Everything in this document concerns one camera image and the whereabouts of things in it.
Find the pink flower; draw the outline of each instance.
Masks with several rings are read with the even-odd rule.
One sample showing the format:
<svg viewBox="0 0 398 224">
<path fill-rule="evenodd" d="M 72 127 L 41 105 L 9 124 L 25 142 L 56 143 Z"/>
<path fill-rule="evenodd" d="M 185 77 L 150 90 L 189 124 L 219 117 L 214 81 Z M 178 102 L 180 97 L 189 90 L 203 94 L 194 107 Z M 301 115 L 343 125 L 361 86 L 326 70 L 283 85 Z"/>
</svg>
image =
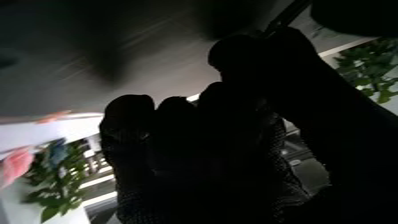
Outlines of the pink flower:
<svg viewBox="0 0 398 224">
<path fill-rule="evenodd" d="M 13 184 L 17 178 L 29 172 L 34 162 L 34 155 L 29 152 L 31 147 L 15 149 L 4 159 L 4 187 Z"/>
</svg>

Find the ceiling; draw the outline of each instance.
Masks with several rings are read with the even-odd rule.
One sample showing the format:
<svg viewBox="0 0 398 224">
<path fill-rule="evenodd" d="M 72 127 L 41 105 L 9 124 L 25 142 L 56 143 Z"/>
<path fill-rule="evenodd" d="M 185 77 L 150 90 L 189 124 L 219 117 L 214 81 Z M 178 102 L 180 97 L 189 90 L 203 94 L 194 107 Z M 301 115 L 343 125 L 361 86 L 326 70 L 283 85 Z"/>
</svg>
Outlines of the ceiling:
<svg viewBox="0 0 398 224">
<path fill-rule="evenodd" d="M 150 94 L 157 102 L 198 94 L 219 80 L 207 64 L 214 42 L 242 30 L 263 29 L 288 4 L 290 0 L 36 0 L 2 6 L 0 116 L 102 112 L 123 94 Z M 319 51 L 342 44 L 336 38 L 331 42 L 313 37 L 308 12 L 294 26 Z"/>
</svg>

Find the fabric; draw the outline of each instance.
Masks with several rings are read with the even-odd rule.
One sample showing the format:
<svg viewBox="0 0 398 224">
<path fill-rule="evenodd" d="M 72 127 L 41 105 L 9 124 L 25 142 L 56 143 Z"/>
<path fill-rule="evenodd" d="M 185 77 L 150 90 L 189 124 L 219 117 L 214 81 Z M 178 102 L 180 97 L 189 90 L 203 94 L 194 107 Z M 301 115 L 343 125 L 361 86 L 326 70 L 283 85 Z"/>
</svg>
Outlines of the fabric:
<svg viewBox="0 0 398 224">
<path fill-rule="evenodd" d="M 219 101 L 224 94 L 237 94 L 233 101 Z M 281 157 L 283 120 L 262 99 L 231 92 L 223 83 L 205 91 L 198 108 L 173 97 L 155 112 L 144 98 L 121 97 L 105 111 L 127 107 L 148 113 L 105 112 L 100 126 L 121 223 L 281 223 L 285 211 L 310 196 Z M 118 128 L 109 117 L 141 119 L 141 125 Z"/>
<path fill-rule="evenodd" d="M 29 172 L 31 164 L 34 162 L 34 155 L 29 152 L 29 149 L 31 147 L 15 149 L 4 159 L 2 188 L 13 184 L 18 177 Z"/>
</svg>

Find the green leaf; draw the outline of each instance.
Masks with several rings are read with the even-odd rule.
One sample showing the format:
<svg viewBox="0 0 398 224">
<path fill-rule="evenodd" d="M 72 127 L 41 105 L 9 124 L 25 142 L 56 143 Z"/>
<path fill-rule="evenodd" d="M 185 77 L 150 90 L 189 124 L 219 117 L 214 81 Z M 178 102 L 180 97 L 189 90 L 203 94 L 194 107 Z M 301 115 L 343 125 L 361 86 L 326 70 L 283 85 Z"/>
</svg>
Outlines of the green leaf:
<svg viewBox="0 0 398 224">
<path fill-rule="evenodd" d="M 47 209 L 41 213 L 41 223 L 45 223 L 48 221 L 48 219 L 52 219 L 52 217 L 57 215 L 57 213 L 59 213 L 59 208 L 47 207 Z"/>
<path fill-rule="evenodd" d="M 59 211 L 61 211 L 61 215 L 63 215 L 63 216 L 64 216 L 66 213 L 68 213 L 70 207 L 72 207 L 70 203 L 68 203 L 68 204 L 63 204 L 61 207 L 59 207 Z"/>
<path fill-rule="evenodd" d="M 367 85 L 370 85 L 370 83 L 372 83 L 372 80 L 368 78 L 359 78 L 356 80 L 356 85 L 358 86 L 367 86 Z"/>
<path fill-rule="evenodd" d="M 383 104 L 383 103 L 388 103 L 391 100 L 390 96 L 386 94 L 381 93 L 381 96 L 379 96 L 379 99 L 377 99 L 377 103 Z"/>
<path fill-rule="evenodd" d="M 52 197 L 41 198 L 40 203 L 43 207 L 59 207 L 59 205 L 63 204 L 63 201 L 57 199 L 56 196 L 52 196 Z"/>
<path fill-rule="evenodd" d="M 361 92 L 365 93 L 365 95 L 368 97 L 374 96 L 374 94 L 375 94 L 374 89 L 370 89 L 370 88 L 363 89 Z"/>
<path fill-rule="evenodd" d="M 80 205 L 82 205 L 82 200 L 72 204 L 72 209 L 77 209 Z"/>
</svg>

